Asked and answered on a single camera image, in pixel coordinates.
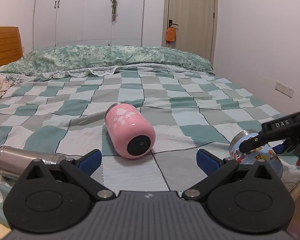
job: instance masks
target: checkered bedspread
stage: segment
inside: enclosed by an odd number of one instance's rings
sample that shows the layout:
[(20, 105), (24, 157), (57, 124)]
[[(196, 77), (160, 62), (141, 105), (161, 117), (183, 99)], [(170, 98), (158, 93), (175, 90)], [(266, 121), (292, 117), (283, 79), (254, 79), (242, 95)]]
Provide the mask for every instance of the checkered bedspread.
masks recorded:
[[(133, 104), (154, 126), (152, 154), (127, 160), (115, 152), (106, 127), (106, 110), (117, 101)], [(247, 90), (216, 76), (171, 73), (138, 67), (113, 75), (24, 82), (0, 101), (0, 145), (65, 155), (85, 155), (99, 148), (102, 166), (94, 179), (119, 190), (178, 192), (204, 179), (196, 165), (203, 146), (220, 158), (245, 129), (280, 116)], [(284, 162), (285, 184), (293, 187), (300, 171)], [(0, 177), (2, 200), (11, 181)]]

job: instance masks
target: wooden headboard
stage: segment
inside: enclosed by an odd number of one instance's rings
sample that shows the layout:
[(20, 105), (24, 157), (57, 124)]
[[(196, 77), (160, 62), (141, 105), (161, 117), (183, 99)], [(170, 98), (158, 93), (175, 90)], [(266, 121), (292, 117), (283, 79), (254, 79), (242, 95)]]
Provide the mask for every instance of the wooden headboard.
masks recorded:
[(0, 27), (0, 67), (23, 56), (18, 27)]

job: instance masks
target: wall switch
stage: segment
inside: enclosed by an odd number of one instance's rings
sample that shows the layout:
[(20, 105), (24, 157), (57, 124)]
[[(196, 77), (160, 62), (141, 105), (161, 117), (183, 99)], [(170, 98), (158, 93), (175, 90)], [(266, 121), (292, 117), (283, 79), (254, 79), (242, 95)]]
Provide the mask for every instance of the wall switch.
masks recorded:
[(275, 90), (281, 92), (281, 93), (284, 93), (285, 95), (287, 95), (288, 97), (291, 97), (293, 96), (293, 92), (294, 90), (290, 87), (287, 87), (279, 82), (276, 82), (275, 84)]

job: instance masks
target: door handle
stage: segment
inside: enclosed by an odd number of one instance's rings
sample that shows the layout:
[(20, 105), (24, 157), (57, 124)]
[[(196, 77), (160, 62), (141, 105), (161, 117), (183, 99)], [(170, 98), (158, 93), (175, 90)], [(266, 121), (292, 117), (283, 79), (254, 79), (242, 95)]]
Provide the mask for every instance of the door handle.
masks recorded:
[(169, 20), (169, 26), (168, 27), (170, 28), (170, 27), (172, 27), (172, 25), (179, 26), (178, 24), (173, 23), (173, 20)]

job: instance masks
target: cartoon print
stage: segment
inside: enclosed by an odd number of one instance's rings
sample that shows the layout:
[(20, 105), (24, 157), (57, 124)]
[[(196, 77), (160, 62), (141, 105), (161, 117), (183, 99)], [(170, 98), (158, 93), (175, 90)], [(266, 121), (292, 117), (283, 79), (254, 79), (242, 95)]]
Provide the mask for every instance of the cartoon print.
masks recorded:
[(276, 153), (274, 152), (274, 150), (272, 149), (269, 149), (268, 151), (268, 154), (270, 155), (270, 160), (279, 160), (279, 157), (276, 155)]
[(244, 153), (241, 153), (241, 152), (239, 151), (239, 149), (236, 150), (235, 153), (234, 153), (233, 151), (230, 152), (230, 156), (231, 156), (232, 158), (234, 158), (239, 164), (244, 160), (245, 157), (247, 157), (247, 155), (244, 154)]
[(253, 158), (256, 159), (256, 160), (262, 159), (262, 160), (268, 161), (267, 157), (266, 156), (261, 156), (260, 153), (256, 156), (254, 156)]

